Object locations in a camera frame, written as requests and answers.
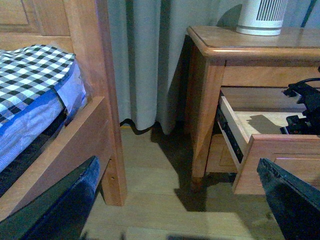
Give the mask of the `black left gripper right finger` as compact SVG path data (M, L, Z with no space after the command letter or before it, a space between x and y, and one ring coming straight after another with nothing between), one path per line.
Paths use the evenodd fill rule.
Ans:
M320 238L320 191L267 158L257 173L266 201L286 240Z

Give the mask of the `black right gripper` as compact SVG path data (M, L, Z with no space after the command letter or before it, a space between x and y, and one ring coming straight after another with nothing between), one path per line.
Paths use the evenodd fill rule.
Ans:
M287 126L281 127L280 132L285 135L319 135L320 134L320 91L308 82L318 82L318 77L307 78L291 83L283 91L290 98L298 97L297 104L303 104L305 110L303 118L298 115L286 117Z

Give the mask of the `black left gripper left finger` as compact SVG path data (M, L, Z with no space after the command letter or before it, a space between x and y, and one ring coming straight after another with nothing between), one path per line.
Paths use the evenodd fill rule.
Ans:
M92 156L0 222L2 240L78 240L94 203L100 162Z

